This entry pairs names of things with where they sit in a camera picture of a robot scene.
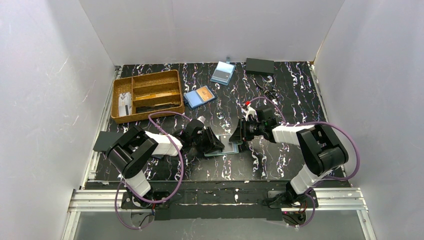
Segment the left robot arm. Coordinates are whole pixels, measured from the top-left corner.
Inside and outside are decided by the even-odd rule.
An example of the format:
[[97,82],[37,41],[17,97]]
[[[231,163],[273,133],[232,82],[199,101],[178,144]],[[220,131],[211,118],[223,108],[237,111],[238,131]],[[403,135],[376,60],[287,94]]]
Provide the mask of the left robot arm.
[[225,145],[199,119],[173,134],[156,134],[138,126],[130,128],[105,150],[105,157],[118,170],[129,190],[144,197],[150,190],[143,168],[153,156],[178,156],[192,148],[203,154],[223,150]]

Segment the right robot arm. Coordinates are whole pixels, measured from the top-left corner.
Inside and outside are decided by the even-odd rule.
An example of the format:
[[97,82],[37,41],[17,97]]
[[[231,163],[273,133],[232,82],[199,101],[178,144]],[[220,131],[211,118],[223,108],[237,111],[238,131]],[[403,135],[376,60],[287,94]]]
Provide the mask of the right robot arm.
[[325,124],[282,125],[271,108],[253,109],[239,119],[230,142],[247,142],[262,136],[271,143],[285,143],[300,147],[304,165],[286,185],[285,197],[304,194],[319,180],[345,164],[349,155],[334,130]]

